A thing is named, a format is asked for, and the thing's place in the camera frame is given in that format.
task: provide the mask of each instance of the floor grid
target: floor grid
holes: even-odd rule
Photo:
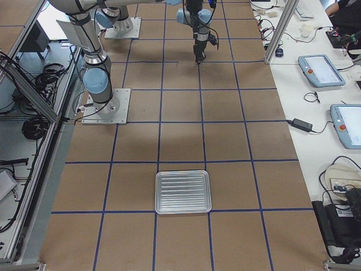
[[[102,38],[113,87],[132,88],[129,121],[76,126],[41,252],[48,270],[323,270],[252,7],[217,5],[220,48],[208,45],[200,66],[180,6],[129,6],[139,39]],[[156,173],[178,170],[209,173],[211,212],[155,212]]]

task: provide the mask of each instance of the silver baking tray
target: silver baking tray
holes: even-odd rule
[[[212,209],[207,171],[168,171],[156,175],[156,212],[207,213]]]

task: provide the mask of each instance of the black cable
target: black cable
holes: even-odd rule
[[[15,179],[15,171],[14,171],[13,169],[10,169],[10,168],[0,168],[0,169],[5,169],[5,170],[7,170],[7,171],[10,171],[12,177]]]
[[[16,106],[16,103],[14,100],[11,103],[9,103],[6,107],[0,108],[0,110],[4,110],[5,108],[9,107],[12,104],[13,104],[13,106],[9,110],[0,112],[0,115],[6,115],[6,114],[9,114],[10,112],[12,112]]]
[[[46,135],[48,128],[48,122],[38,115],[24,122],[21,132],[27,139],[38,140]]]
[[[96,25],[95,25],[95,15],[96,15],[96,12],[98,11],[98,9],[96,8],[95,11],[94,11],[94,30],[96,31]]]
[[[347,67],[347,68],[337,69],[337,70],[338,70],[338,71],[345,71],[345,70],[347,70],[347,69],[349,69],[349,68],[352,68],[353,66],[355,66],[355,64],[353,64],[353,65],[351,65],[351,66],[349,66],[349,67]]]
[[[290,37],[291,39],[293,39],[294,41],[303,42],[303,43],[310,43],[311,41],[313,41],[313,40],[315,39],[315,37],[316,37],[316,35],[317,35],[317,31],[318,31],[318,30],[321,30],[321,29],[323,29],[323,28],[331,28],[331,27],[319,27],[319,28],[317,28],[316,31],[315,31],[315,34],[314,34],[313,38],[312,38],[311,40],[309,40],[309,41],[297,40],[297,39],[295,39],[294,37],[292,37],[290,34],[288,34],[288,33],[286,33],[286,32],[284,32],[284,34],[286,34],[287,36],[289,36],[289,37]]]
[[[78,98],[80,97],[80,95],[83,94],[83,93],[84,93],[84,91],[80,92],[80,93],[74,98],[74,100],[73,100],[72,110],[73,110],[74,114],[77,114],[77,112],[76,112],[75,109],[74,109],[74,105],[75,105],[75,103],[78,101],[77,99],[78,99]]]
[[[334,164],[336,163],[336,161],[337,161],[338,159],[340,159],[340,158],[345,158],[345,159],[350,160],[358,169],[361,170],[361,167],[360,167],[353,159],[351,159],[351,158],[349,158],[349,157],[347,157],[347,156],[344,156],[344,155],[340,155],[340,156],[336,157],[336,158],[334,159],[334,161],[332,162],[332,164],[328,166],[328,168],[329,168],[330,166],[334,165]],[[333,200],[332,200],[332,198],[331,198],[331,195],[330,195],[328,189],[324,186],[324,184],[323,184],[322,181],[321,181],[321,177],[322,177],[323,174],[325,174],[325,172],[327,171],[327,169],[325,169],[324,171],[321,172],[321,174],[318,176],[318,181],[319,181],[321,187],[322,187],[322,188],[324,189],[324,191],[327,193],[331,204],[332,204],[336,209],[345,210],[345,209],[342,209],[342,208],[337,207],[337,206],[334,204],[334,202],[333,202]]]
[[[212,11],[212,14],[210,16],[210,19],[206,22],[206,25],[210,23],[210,21],[212,21],[212,18],[213,18],[213,15],[215,13],[215,9],[217,8],[217,5],[214,7],[213,11]]]
[[[333,123],[333,122],[332,121],[327,121],[321,132],[316,132],[316,131],[313,131],[313,130],[311,130],[311,132],[316,133],[316,134],[322,134],[326,130],[327,124],[329,124],[329,123]]]
[[[313,95],[314,99],[307,99],[307,96]],[[318,102],[321,103],[320,99],[318,98],[317,92],[308,92],[303,96],[303,99],[309,103]]]
[[[218,36],[217,31],[214,30],[214,29],[211,28],[211,27],[207,27],[202,21],[199,21],[199,23],[200,23],[201,25],[203,25],[205,28],[208,28],[209,30],[212,30],[212,31],[215,32],[215,35],[217,36],[217,50],[219,50],[219,36]]]
[[[79,117],[79,118],[75,119],[74,125],[77,124],[77,121],[79,121],[79,120],[81,120],[81,119],[84,119],[85,117],[90,117],[90,116],[92,116],[92,115],[95,115],[95,114],[99,113],[101,110],[103,110],[103,109],[108,105],[109,101],[107,101],[106,104],[105,104],[101,109],[99,109],[98,111],[95,111],[95,112],[92,113],[92,114],[89,114],[89,115],[86,115],[86,116],[82,116],[82,117]]]
[[[1,52],[1,51],[0,51],[0,54],[3,55],[3,56],[6,58],[6,60],[7,60],[8,62],[10,62],[11,64],[13,64],[18,70],[21,70],[23,73],[26,73],[26,74],[28,74],[29,76],[31,76],[33,79],[35,79],[35,77],[34,77],[30,72],[28,72],[26,69],[24,69],[22,66],[20,66],[19,63],[15,62],[15,61],[14,61],[12,58],[10,58],[7,54],[5,54],[4,52]]]
[[[272,23],[269,19],[262,19],[262,17],[261,17],[260,15],[257,15],[257,16],[259,16],[259,18],[260,18],[260,19],[258,20],[258,23],[257,23],[257,24],[262,25],[262,22],[263,22],[263,21],[268,21],[268,22],[271,24],[271,27],[261,28],[262,30],[258,29],[259,33],[261,34],[261,39],[264,41],[264,40],[266,40],[266,38],[267,38],[268,36],[270,36],[272,33],[275,32],[276,28],[275,28],[275,26],[273,25],[273,23]]]
[[[190,25],[190,23],[188,22],[187,17],[186,17],[186,11],[184,10],[184,6],[185,6],[184,0],[183,0],[182,5],[183,5],[183,17],[184,17],[184,19],[186,20],[187,25],[188,25],[189,27],[192,27],[192,26]]]
[[[71,61],[74,62],[75,69],[76,69],[76,71],[77,71],[79,80],[80,80],[81,84],[83,85],[83,79],[82,79],[82,77],[81,77],[81,75],[80,75],[80,71],[79,71],[79,69],[78,69],[78,61],[75,59],[75,55],[74,55],[74,54],[75,54],[75,51],[77,50],[77,46],[75,46],[76,49],[75,49],[74,51],[72,50],[72,46],[74,46],[74,45],[69,46],[69,50],[70,50],[70,53],[71,53],[71,55],[72,55],[72,60],[71,60]]]

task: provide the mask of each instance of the cord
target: cord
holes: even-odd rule
[[[323,29],[323,28],[332,28],[332,27],[319,27],[319,28],[317,28],[316,31],[315,31],[315,34],[314,34],[313,38],[312,38],[311,40],[309,40],[309,41],[297,40],[297,39],[295,39],[294,37],[292,37],[290,34],[288,34],[288,33],[286,33],[286,32],[284,32],[284,34],[286,34],[287,36],[289,36],[289,37],[290,37],[291,39],[293,39],[294,41],[303,42],[303,43],[310,43],[310,42],[312,42],[312,41],[315,39],[315,37],[316,37],[316,35],[317,35],[317,31],[318,31],[318,30],[321,30],[321,29]]]
[[[14,171],[14,165],[12,165],[13,169],[10,168],[0,168],[0,169],[5,169],[7,171],[11,172],[12,177],[15,179],[15,171]]]
[[[9,110],[0,112],[0,115],[6,115],[6,114],[11,113],[16,107],[16,103],[14,100],[11,103],[9,103],[6,107],[0,108],[0,110],[4,110],[5,108],[9,107],[12,104],[13,104],[13,106]]]
[[[46,135],[48,128],[48,122],[38,115],[24,122],[21,132],[27,139],[38,140]]]
[[[313,95],[314,99],[307,99],[307,96]],[[314,102],[318,102],[321,103],[320,99],[318,98],[318,94],[317,92],[308,92],[303,96],[303,99],[309,103],[314,103]]]
[[[349,157],[347,157],[347,156],[344,156],[344,155],[340,155],[340,156],[336,157],[336,158],[334,159],[334,161],[331,163],[331,165],[328,166],[328,168],[329,168],[330,166],[334,165],[334,164],[336,163],[336,161],[337,161],[338,159],[340,159],[340,158],[348,159],[348,160],[351,161],[358,169],[361,170],[361,167],[360,167],[353,159],[351,159],[351,158],[349,158]],[[331,194],[329,193],[329,189],[327,189],[327,188],[324,186],[324,184],[322,183],[322,181],[321,181],[321,177],[322,177],[322,175],[324,175],[324,174],[326,173],[327,169],[325,169],[324,171],[321,172],[321,174],[318,176],[318,181],[319,181],[321,187],[324,189],[324,192],[328,195],[331,204],[332,204],[336,209],[345,210],[345,209],[343,209],[343,208],[337,207],[337,206],[334,204],[334,202],[333,202],[333,200],[332,200],[332,198],[331,198]]]
[[[256,18],[258,16],[259,16],[259,20],[257,20],[257,25],[262,26],[263,21],[268,21],[271,24],[271,27],[261,28],[262,30],[258,29],[259,33],[261,34],[261,39],[264,41],[264,40],[267,40],[268,36],[270,36],[272,33],[275,32],[276,28],[269,19],[262,19],[262,17],[260,15],[256,15],[254,18]]]
[[[217,5],[214,7],[213,11],[212,11],[212,14],[210,16],[210,19],[206,22],[206,25],[210,23],[210,21],[212,21],[212,18],[213,18],[213,15],[215,13],[215,9],[217,8]]]
[[[329,123],[333,123],[333,122],[332,121],[327,121],[321,132],[316,132],[316,131],[313,131],[313,130],[311,130],[311,132],[313,132],[315,134],[322,134],[326,130],[327,124],[329,124]]]
[[[94,30],[96,31],[96,25],[95,25],[95,23],[96,23],[96,20],[95,20],[95,15],[96,15],[96,12],[98,11],[98,9],[96,8],[95,10],[94,10]]]
[[[349,68],[352,68],[353,66],[355,66],[355,64],[353,64],[353,65],[351,65],[351,66],[349,66],[349,67],[347,67],[347,68],[337,69],[337,70],[340,71],[340,72],[343,72],[343,71],[345,71],[345,70],[347,70],[347,69],[349,69]]]
[[[72,110],[73,110],[74,114],[77,114],[77,112],[75,112],[74,105],[75,105],[76,102],[78,102],[78,98],[80,98],[80,95],[83,94],[84,92],[85,92],[85,91],[80,92],[80,93],[74,98],[74,100],[73,100]]]
[[[108,105],[109,101],[107,101],[106,104],[105,104],[101,109],[99,109],[98,111],[95,111],[95,112],[92,113],[92,114],[89,114],[89,115],[86,115],[86,116],[82,116],[82,117],[79,117],[79,118],[75,119],[75,121],[74,121],[74,126],[77,124],[77,121],[79,121],[79,120],[81,120],[81,119],[84,119],[85,117],[90,117],[90,116],[92,116],[92,115],[95,115],[95,114],[99,113],[101,110],[103,110],[103,109]]]
[[[78,61],[77,61],[77,60],[75,60],[75,55],[74,55],[74,54],[75,54],[75,52],[76,52],[76,50],[77,50],[77,46],[75,46],[75,50],[74,50],[74,51],[72,50],[72,46],[75,46],[75,45],[71,45],[71,46],[69,46],[70,54],[72,55],[72,59],[71,59],[71,61],[73,61],[73,62],[74,62],[75,69],[76,69],[76,71],[77,71],[77,74],[78,74],[79,80],[80,80],[81,84],[82,84],[82,85],[84,85],[84,83],[83,83],[83,78],[81,77],[81,75],[80,75],[80,71],[79,71],[79,69],[78,69]]]
[[[203,25],[205,28],[208,28],[209,30],[212,30],[212,31],[215,32],[215,35],[217,36],[217,50],[219,50],[219,35],[218,35],[218,32],[215,29],[211,28],[211,27],[207,27],[205,24],[203,24],[202,21],[199,21],[199,23],[201,25]]]

